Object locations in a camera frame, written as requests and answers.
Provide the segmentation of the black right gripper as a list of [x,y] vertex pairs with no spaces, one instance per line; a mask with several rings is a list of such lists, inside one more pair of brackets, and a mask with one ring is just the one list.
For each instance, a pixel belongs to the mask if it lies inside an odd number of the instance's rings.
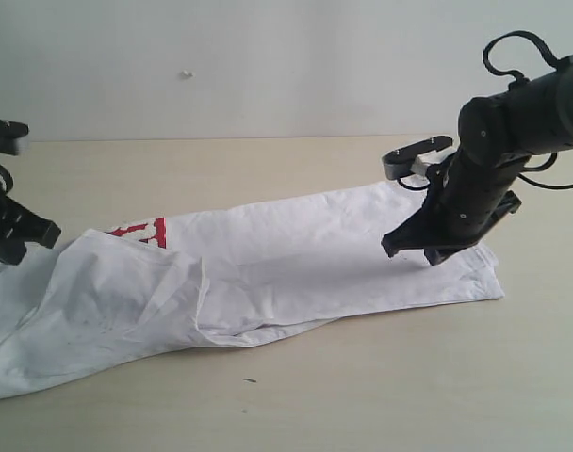
[[477,245],[499,202],[522,170],[514,158],[496,167],[480,165],[461,148],[440,171],[422,209],[385,234],[389,258],[403,250],[423,250],[431,266]]

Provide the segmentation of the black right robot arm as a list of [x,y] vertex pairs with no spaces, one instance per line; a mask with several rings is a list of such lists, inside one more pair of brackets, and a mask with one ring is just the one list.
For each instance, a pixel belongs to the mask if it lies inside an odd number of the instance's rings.
[[536,155],[573,150],[573,62],[553,73],[511,85],[503,93],[476,97],[458,120],[459,146],[436,163],[450,137],[437,136],[392,151],[382,158],[391,181],[418,175],[427,180],[421,207],[382,246],[393,257],[423,250],[437,266],[478,244],[521,201],[512,183]]

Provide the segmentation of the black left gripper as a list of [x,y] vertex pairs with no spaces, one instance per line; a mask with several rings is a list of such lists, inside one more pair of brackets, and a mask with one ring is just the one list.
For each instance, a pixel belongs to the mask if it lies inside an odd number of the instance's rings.
[[5,228],[7,194],[12,188],[13,179],[0,164],[0,263],[17,266],[26,255],[25,242],[52,249],[61,235],[61,229],[54,221],[36,215],[15,200],[10,200],[10,228]]

